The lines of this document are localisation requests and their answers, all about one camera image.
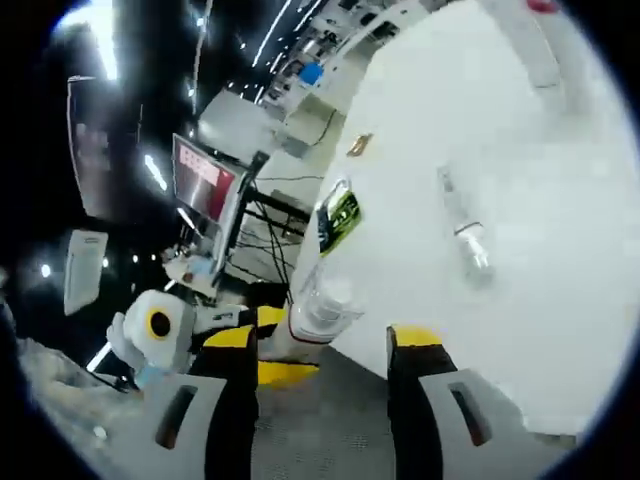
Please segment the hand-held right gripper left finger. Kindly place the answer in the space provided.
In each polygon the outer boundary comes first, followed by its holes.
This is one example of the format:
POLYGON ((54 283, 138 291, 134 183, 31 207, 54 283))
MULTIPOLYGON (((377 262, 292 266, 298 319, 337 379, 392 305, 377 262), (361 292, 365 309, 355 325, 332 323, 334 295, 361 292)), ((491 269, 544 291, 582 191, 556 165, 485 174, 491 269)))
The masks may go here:
POLYGON ((205 340, 186 374, 145 395, 145 479, 248 479, 258 416, 251 325, 205 340))

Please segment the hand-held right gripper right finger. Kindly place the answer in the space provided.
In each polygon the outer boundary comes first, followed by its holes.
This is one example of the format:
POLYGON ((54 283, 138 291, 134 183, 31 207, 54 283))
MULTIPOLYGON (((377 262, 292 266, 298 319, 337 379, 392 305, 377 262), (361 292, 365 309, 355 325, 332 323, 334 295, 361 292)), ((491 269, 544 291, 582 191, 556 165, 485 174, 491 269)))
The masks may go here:
POLYGON ((524 478, 519 410, 480 375, 458 369, 437 335, 389 326, 387 382, 397 478, 524 478))

